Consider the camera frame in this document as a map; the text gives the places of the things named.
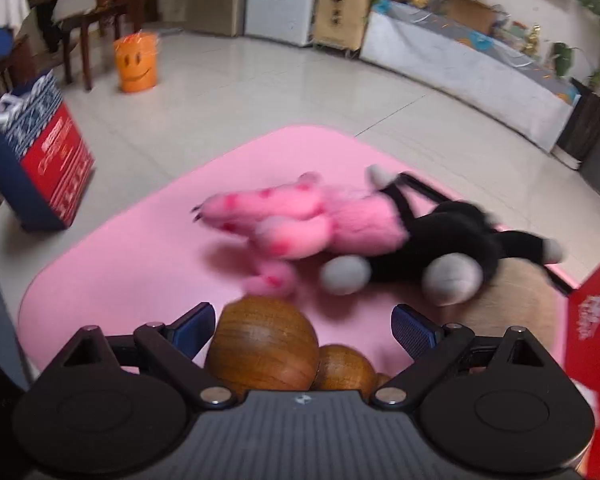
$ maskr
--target gray ribbed panel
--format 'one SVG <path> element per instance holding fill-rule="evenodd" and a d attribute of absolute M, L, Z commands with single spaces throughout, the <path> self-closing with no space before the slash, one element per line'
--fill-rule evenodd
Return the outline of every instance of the gray ribbed panel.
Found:
<path fill-rule="evenodd" d="M 308 402 L 299 400 L 309 397 Z M 49 480 L 41 474 L 27 480 Z M 251 392 L 233 410 L 206 412 L 184 443 L 128 480 L 481 480 L 427 447 L 403 413 L 357 392 Z M 580 478 L 573 472 L 555 480 Z"/>

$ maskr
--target black plush toy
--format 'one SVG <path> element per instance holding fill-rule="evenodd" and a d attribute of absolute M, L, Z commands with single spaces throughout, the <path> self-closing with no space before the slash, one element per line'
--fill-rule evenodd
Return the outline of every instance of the black plush toy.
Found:
<path fill-rule="evenodd" d="M 443 202 L 416 218 L 395 175 L 377 166 L 368 172 L 374 185 L 394 200 L 409 238 L 393 253 L 340 256 L 325 264 L 320 280 L 332 294 L 352 294 L 369 282 L 407 281 L 420 283 L 432 303 L 452 305 L 469 300 L 489 283 L 502 258 L 524 258 L 538 265 L 562 259 L 554 240 L 497 231 L 480 208 L 467 202 Z"/>

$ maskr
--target metal screw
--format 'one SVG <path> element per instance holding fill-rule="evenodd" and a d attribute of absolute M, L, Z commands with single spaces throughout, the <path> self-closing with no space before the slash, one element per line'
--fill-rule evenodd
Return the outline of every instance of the metal screw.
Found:
<path fill-rule="evenodd" d="M 383 404 L 399 404 L 403 402 L 404 399 L 407 398 L 407 392 L 401 390 L 400 388 L 394 388 L 392 386 L 388 386 L 387 388 L 380 388 L 376 391 L 376 399 L 382 402 Z"/>
<path fill-rule="evenodd" d="M 209 404 L 221 404 L 231 399 L 231 391 L 224 386 L 212 386 L 200 392 L 200 399 Z"/>

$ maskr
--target wooden disc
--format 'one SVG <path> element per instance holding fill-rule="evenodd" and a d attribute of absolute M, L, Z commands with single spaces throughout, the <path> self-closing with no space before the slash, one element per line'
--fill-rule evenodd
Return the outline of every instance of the wooden disc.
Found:
<path fill-rule="evenodd" d="M 318 362 L 314 327 L 298 309 L 249 296 L 222 311 L 205 369 L 242 397 L 247 390 L 308 390 Z"/>
<path fill-rule="evenodd" d="M 320 347 L 320 366 L 312 390 L 360 390 L 367 400 L 376 387 L 376 372 L 360 352 L 344 345 Z"/>
<path fill-rule="evenodd" d="M 390 381 L 391 377 L 389 377 L 387 374 L 381 374 L 381 373 L 377 373 L 376 374 L 376 389 L 380 388 L 380 386 L 382 386 L 385 382 Z"/>

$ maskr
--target white plush paw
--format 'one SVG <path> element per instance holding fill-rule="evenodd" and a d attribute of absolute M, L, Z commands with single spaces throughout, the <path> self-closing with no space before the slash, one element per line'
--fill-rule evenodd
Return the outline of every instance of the white plush paw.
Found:
<path fill-rule="evenodd" d="M 339 256 L 320 270 L 322 288 L 334 296 L 346 296 L 364 288 L 371 279 L 371 265 L 360 256 Z"/>
<path fill-rule="evenodd" d="M 547 238 L 544 240 L 542 260 L 545 264 L 559 264 L 564 259 L 564 251 L 558 240 Z"/>
<path fill-rule="evenodd" d="M 377 164 L 366 168 L 366 177 L 376 189 L 384 189 L 398 177 L 397 173 L 391 173 Z"/>
<path fill-rule="evenodd" d="M 437 306 L 470 300 L 481 285 L 480 265 L 462 253 L 440 256 L 429 264 L 422 277 L 424 295 Z"/>

